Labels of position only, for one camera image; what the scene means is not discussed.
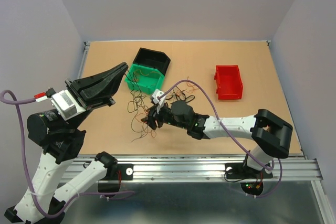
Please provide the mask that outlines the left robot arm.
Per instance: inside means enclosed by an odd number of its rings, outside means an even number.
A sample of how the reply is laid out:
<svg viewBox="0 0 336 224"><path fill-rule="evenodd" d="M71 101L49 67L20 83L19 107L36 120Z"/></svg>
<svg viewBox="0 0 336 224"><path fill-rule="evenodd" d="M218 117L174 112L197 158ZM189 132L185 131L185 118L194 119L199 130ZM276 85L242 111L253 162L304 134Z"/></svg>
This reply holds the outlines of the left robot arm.
<svg viewBox="0 0 336 224"><path fill-rule="evenodd" d="M26 103L49 100L51 110L32 114L20 122L22 138L41 147L42 153L34 176L27 176L28 188L15 206L5 211L12 223L60 223L76 198L86 195L97 181L114 176L121 179L118 161L107 152L98 153L93 161L64 185L60 181L77 158L85 131L80 124L98 108L112 106L128 65L122 62L110 70L74 81L66 80L66 88L47 91Z"/></svg>

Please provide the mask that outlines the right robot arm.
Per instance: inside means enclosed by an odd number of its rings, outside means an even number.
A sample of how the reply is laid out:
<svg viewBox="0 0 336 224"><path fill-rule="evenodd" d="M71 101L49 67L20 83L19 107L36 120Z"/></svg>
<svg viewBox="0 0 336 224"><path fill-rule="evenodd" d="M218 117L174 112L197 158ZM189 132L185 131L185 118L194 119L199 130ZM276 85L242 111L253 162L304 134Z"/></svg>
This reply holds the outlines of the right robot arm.
<svg viewBox="0 0 336 224"><path fill-rule="evenodd" d="M169 124L185 129L187 134L197 140L233 137L253 140L257 146L247 153L241 170L244 175L253 177L274 158L286 159L293 127L269 110L260 109L257 114L240 118L216 118L194 112L184 101L171 105L155 104L141 120L152 130Z"/></svg>

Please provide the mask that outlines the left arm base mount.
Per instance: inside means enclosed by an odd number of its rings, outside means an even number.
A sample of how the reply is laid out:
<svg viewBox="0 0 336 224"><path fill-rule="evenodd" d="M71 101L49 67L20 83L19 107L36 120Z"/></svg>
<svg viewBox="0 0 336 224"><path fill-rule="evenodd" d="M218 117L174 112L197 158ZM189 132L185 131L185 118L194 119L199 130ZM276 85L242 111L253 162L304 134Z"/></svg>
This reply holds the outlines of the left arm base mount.
<svg viewBox="0 0 336 224"><path fill-rule="evenodd" d="M133 164L117 164L108 170L107 175L98 181L98 192L100 193L116 193L120 191L122 182L133 180Z"/></svg>

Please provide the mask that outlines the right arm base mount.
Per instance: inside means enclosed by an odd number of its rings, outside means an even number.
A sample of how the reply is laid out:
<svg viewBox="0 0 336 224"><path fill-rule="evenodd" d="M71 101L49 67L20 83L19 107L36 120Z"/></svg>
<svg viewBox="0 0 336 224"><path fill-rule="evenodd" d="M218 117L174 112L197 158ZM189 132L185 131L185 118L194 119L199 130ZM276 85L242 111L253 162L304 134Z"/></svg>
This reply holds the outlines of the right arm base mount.
<svg viewBox="0 0 336 224"><path fill-rule="evenodd" d="M225 165L223 177L226 182L240 183L244 193L257 197L264 190L264 179L273 178L273 174L264 168L258 171L245 167L243 163L229 163Z"/></svg>

